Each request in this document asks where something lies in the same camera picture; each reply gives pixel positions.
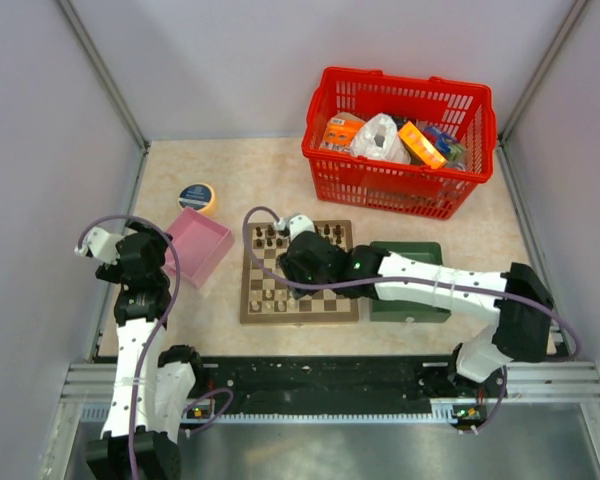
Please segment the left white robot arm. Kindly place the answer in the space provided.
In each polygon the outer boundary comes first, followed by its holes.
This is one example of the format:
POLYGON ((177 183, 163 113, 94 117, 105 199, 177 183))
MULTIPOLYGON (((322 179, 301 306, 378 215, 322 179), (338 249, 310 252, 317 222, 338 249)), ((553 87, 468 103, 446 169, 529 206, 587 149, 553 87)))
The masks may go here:
POLYGON ((185 402, 204 390, 207 374, 194 348, 162 348, 179 290, 163 269, 170 235, 137 217, 127 218, 126 226, 127 234, 115 234, 95 221, 75 248, 99 261, 98 279, 120 288, 113 394, 99 439, 86 447, 86 462, 97 479, 177 479, 185 402))

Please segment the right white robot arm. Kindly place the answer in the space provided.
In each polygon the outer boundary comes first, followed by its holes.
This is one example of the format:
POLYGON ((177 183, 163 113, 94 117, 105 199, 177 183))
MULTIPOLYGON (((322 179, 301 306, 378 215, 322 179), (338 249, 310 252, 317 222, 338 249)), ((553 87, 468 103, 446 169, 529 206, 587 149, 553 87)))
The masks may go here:
POLYGON ((303 232, 278 258, 296 294, 329 289, 348 298, 413 302, 477 317, 486 327, 457 346, 446 380, 467 396, 494 371, 547 357, 553 298, 527 264, 505 272, 451 269, 419 262, 373 245, 350 250, 303 232))

